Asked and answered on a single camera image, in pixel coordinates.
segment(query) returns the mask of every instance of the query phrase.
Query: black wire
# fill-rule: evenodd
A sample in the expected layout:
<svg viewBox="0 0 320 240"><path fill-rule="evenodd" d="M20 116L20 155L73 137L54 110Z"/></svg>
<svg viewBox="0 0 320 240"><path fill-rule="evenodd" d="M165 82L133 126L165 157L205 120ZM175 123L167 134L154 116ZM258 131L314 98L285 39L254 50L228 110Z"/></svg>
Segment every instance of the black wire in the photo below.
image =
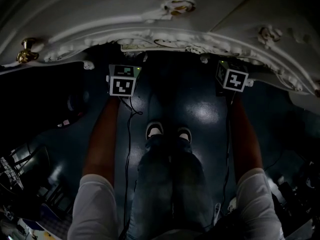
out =
<svg viewBox="0 0 320 240"><path fill-rule="evenodd" d="M135 89L137 89L138 86L138 80L140 78L140 74L136 80L137 84L135 86ZM126 161L125 161L125 194L124 194L124 211L123 211L123 230L119 236L119 239L125 239L126 238L126 234L127 234L127 230L129 228L129 223L130 223L130 218L127 221L127 212L128 212L128 186L129 186L129 173L128 173L128 169L129 169L129 163L130 163L130 154L131 154L131 131L130 131L130 126L131 126L131 120L135 115L142 115L143 112L142 111L136 111L132 105L132 100L131 97L129 98L129 102L130 105L128 105L121 97L119 97L120 101L128 108L130 109L130 116L129 119L126 123L127 126L127 130L128 130L128 154L126 156Z"/></svg>
<svg viewBox="0 0 320 240"><path fill-rule="evenodd" d="M226 187L228 184L229 180L229 174L230 174L230 166L229 166L229 155L230 155L230 114L229 110L230 107L232 106L232 103L234 101L234 98L236 96L236 91L233 93L232 99L230 104L227 105L227 113L226 113L226 118L225 118L225 127L226 127L226 154L225 154L225 165L226 165L226 174L224 177L224 183L223 183L223 199L221 203L221 208L222 210L225 202L226 202Z"/></svg>
<svg viewBox="0 0 320 240"><path fill-rule="evenodd" d="M281 150L281 153L279 155L279 157L277 158L277 160L274 161L273 164L270 164L269 166L267 166L264 171L266 172L269 168L271 168L272 166L274 166L279 160L280 158L282 157L282 155L284 154L284 149Z"/></svg>

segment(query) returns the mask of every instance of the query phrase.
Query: denim pants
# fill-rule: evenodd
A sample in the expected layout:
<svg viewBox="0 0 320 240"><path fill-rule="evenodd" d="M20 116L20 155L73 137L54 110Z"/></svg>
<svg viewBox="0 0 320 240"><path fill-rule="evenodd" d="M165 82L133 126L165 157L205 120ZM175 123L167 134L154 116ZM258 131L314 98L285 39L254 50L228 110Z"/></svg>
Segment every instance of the denim pants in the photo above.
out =
<svg viewBox="0 0 320 240"><path fill-rule="evenodd" d="M214 207L190 143L152 136L138 166L127 239L152 239L172 229L206 232Z"/></svg>

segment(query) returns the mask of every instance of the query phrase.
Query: dark floor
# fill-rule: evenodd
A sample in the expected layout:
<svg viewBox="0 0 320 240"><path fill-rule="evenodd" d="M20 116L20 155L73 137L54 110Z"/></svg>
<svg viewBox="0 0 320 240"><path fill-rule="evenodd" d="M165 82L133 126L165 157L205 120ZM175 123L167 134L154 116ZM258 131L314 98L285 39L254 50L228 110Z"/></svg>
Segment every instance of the dark floor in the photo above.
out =
<svg viewBox="0 0 320 240"><path fill-rule="evenodd" d="M96 57L96 68L83 73L85 89L89 92L87 114L68 128L41 133L31 144L33 147L39 144L47 146L52 163L60 166L61 175L74 196L78 190L90 133L108 99L105 79L109 60L104 52L103 46L95 47L91 53ZM148 53L132 98L133 107L142 111L143 115L136 115L131 122L128 207L131 206L134 195L137 165L144 154L145 128L147 123L154 119L163 119L167 132L172 132L178 125L190 128L193 152L203 164L212 198L215 203L222 201L226 173L227 111L225 99L215 95L216 65L214 58L208 64L203 64L199 55L191 53ZM253 87L245 89L243 103L258 136L265 167L276 161L284 148L284 120L289 111L294 111L305 121L310 134L320 136L320 117L292 105L285 91L255 82ZM115 198L119 220L123 218L129 115L129 110L121 105L115 154ZM267 173L274 180L277 180L279 175L284 175L292 184L293 175L303 163L293 151L285 150L281 159L268 169ZM231 156L230 177L226 188L227 203L236 193L233 168Z"/></svg>

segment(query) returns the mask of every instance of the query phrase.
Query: shoe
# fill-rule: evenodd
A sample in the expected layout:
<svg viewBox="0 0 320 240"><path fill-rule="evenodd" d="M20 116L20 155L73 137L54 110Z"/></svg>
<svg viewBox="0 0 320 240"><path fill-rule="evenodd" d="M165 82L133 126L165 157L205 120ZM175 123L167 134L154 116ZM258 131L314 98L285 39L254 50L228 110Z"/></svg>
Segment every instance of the shoe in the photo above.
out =
<svg viewBox="0 0 320 240"><path fill-rule="evenodd" d="M150 122L146 127L145 138L149 140L153 135L164 134L164 128L160 122Z"/></svg>
<svg viewBox="0 0 320 240"><path fill-rule="evenodd" d="M186 139L188 142L191 143L191 131L186 127L180 127L178 129L178 136L180 138Z"/></svg>

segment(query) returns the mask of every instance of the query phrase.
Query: white sleeve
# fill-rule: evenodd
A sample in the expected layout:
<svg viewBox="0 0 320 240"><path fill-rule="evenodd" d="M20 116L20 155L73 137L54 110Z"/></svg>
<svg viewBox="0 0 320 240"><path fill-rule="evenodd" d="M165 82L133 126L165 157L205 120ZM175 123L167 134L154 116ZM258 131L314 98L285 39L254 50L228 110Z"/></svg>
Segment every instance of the white sleeve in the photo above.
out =
<svg viewBox="0 0 320 240"><path fill-rule="evenodd" d="M281 223L264 170L246 172L238 182L236 196L245 239L279 240Z"/></svg>
<svg viewBox="0 0 320 240"><path fill-rule="evenodd" d="M116 240L117 206L111 184L102 176L88 174L80 180L68 240Z"/></svg>

